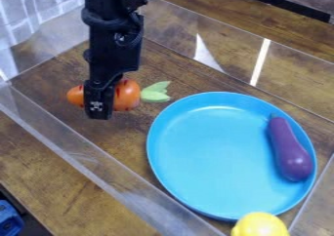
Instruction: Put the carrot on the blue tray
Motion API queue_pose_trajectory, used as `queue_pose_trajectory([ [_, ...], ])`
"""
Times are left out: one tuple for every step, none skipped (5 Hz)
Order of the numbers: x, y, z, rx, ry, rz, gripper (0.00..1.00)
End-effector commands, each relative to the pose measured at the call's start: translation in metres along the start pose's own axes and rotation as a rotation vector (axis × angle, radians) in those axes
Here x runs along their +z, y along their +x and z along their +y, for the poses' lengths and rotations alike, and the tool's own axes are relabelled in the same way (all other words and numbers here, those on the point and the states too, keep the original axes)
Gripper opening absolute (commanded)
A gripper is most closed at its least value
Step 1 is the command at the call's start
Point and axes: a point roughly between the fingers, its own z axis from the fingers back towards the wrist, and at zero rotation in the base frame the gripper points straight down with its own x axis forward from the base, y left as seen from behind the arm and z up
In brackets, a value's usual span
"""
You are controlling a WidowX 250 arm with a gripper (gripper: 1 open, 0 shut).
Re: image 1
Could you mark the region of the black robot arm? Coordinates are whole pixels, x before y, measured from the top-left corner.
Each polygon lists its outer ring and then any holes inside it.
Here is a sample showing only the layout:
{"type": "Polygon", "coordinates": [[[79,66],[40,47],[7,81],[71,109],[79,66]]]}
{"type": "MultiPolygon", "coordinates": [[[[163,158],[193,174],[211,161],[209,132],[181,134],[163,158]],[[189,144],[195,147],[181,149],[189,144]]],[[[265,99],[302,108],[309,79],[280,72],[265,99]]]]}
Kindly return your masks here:
{"type": "Polygon", "coordinates": [[[83,82],[83,108],[90,119],[109,120],[117,84],[123,74],[139,69],[143,15],[147,0],[84,0],[83,23],[88,26],[88,79],[83,82]]]}

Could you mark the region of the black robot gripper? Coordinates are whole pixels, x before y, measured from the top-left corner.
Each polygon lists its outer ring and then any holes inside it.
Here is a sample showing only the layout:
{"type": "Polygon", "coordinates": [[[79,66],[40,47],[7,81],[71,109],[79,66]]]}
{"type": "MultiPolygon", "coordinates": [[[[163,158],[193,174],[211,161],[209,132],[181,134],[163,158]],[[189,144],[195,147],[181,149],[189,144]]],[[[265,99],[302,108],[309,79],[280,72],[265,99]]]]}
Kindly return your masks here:
{"type": "Polygon", "coordinates": [[[88,49],[83,57],[90,71],[90,80],[83,83],[83,109],[90,119],[109,120],[122,74],[139,69],[143,16],[131,12],[106,20],[83,9],[82,18],[88,25],[88,49]]]}

